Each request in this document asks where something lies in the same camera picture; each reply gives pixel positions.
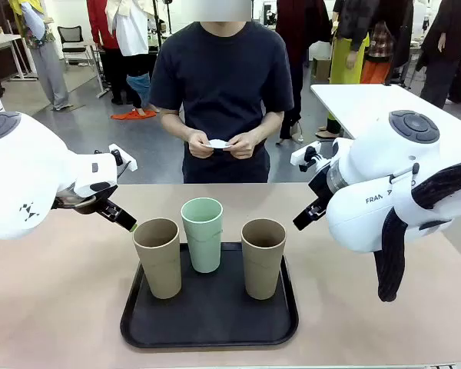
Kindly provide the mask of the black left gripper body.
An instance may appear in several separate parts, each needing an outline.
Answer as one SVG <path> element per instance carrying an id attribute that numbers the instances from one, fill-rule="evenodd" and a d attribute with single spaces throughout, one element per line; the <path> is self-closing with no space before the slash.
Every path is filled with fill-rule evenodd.
<path id="1" fill-rule="evenodd" d="M 116 222 L 121 213 L 121 208 L 108 198 L 98 199 L 93 207 L 96 213 L 110 222 Z"/>

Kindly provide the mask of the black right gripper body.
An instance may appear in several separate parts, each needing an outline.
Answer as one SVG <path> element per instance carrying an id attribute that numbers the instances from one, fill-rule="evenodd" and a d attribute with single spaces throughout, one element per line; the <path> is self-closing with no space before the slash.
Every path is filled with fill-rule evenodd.
<path id="1" fill-rule="evenodd" d="M 326 212 L 327 205 L 333 197 L 333 193 L 327 184 L 328 168 L 320 169 L 309 183 L 312 192 L 317 196 L 317 199 L 310 205 L 310 211 L 316 216 L 323 216 Z"/>

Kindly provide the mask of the person's left hand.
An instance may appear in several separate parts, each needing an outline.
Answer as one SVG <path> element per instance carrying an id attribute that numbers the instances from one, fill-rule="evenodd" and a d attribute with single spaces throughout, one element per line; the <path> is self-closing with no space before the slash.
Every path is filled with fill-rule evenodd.
<path id="1" fill-rule="evenodd" d="M 230 152 L 234 158 L 244 160 L 252 157 L 257 143 L 257 136 L 253 132 L 245 132 L 229 140 L 224 150 Z"/>

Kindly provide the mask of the person's right hand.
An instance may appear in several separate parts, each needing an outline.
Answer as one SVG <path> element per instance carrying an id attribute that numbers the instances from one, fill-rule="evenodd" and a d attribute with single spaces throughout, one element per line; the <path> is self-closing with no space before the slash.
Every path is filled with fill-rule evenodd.
<path id="1" fill-rule="evenodd" d="M 187 143 L 190 153 L 195 158 L 209 158 L 214 152 L 207 135 L 203 131 L 191 129 L 187 137 Z"/>

